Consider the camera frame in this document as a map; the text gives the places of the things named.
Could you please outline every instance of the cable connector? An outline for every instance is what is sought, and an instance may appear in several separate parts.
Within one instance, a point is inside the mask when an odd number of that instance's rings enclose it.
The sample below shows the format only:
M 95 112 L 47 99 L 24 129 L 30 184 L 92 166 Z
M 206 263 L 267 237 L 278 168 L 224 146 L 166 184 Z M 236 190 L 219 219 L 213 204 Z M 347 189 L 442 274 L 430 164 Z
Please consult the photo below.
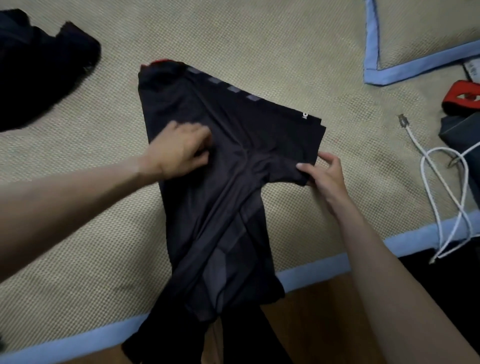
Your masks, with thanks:
M 403 115 L 403 114 L 398 115 L 398 122 L 400 123 L 400 126 L 401 126 L 402 128 L 406 128 L 407 126 L 410 125 L 410 123 L 408 122 L 407 118 L 406 118 L 405 115 Z

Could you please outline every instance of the hand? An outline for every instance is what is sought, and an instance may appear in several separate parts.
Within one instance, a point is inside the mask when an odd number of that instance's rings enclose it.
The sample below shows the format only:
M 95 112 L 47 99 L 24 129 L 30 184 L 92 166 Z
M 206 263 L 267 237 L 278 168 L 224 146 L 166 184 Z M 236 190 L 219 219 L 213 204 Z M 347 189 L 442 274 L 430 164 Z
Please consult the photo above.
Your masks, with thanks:
M 208 127 L 169 122 L 139 158 L 143 182 L 151 184 L 180 177 L 206 165 L 209 153 L 204 149 L 211 145 L 212 133 Z
M 318 156 L 329 164 L 328 168 L 314 167 L 308 163 L 298 163 L 297 168 L 312 177 L 312 182 L 325 198 L 330 211 L 333 212 L 338 203 L 350 200 L 343 180 L 342 165 L 340 158 L 331 153 L 318 152 Z

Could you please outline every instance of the left hand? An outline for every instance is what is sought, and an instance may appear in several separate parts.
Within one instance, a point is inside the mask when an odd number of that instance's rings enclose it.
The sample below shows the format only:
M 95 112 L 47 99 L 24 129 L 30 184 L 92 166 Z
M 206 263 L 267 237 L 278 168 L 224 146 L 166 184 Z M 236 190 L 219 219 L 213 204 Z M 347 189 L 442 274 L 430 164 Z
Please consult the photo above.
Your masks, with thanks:
M 139 158 L 140 174 L 145 184 L 183 176 L 208 163 L 209 153 L 204 149 L 211 145 L 212 132 L 207 126 L 171 121 Z

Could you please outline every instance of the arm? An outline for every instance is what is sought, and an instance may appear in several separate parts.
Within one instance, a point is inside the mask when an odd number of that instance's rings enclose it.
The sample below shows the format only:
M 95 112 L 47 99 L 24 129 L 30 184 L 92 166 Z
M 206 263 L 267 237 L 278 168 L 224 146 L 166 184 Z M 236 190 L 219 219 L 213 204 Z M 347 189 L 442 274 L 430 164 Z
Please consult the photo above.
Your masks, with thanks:
M 210 130 L 171 121 L 146 152 L 118 164 L 0 187 L 0 282 L 138 189 L 208 162 Z
M 352 275 L 388 363 L 480 363 L 480 358 L 424 288 L 384 245 L 348 196 L 338 157 L 330 167 L 299 163 L 337 219 Z

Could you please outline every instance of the black athletic shirt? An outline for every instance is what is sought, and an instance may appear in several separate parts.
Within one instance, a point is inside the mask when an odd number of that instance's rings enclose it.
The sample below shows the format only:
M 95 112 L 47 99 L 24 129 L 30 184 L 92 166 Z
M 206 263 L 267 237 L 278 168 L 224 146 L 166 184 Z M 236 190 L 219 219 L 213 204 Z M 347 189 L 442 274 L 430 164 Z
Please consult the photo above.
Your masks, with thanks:
M 136 336 L 167 302 L 205 323 L 283 297 L 260 191 L 268 182 L 306 183 L 295 165 L 315 163 L 321 120 L 175 61 L 142 67 L 139 94 L 149 141 L 171 120 L 190 121 L 211 129 L 213 146 L 207 166 L 160 183 L 172 277 Z

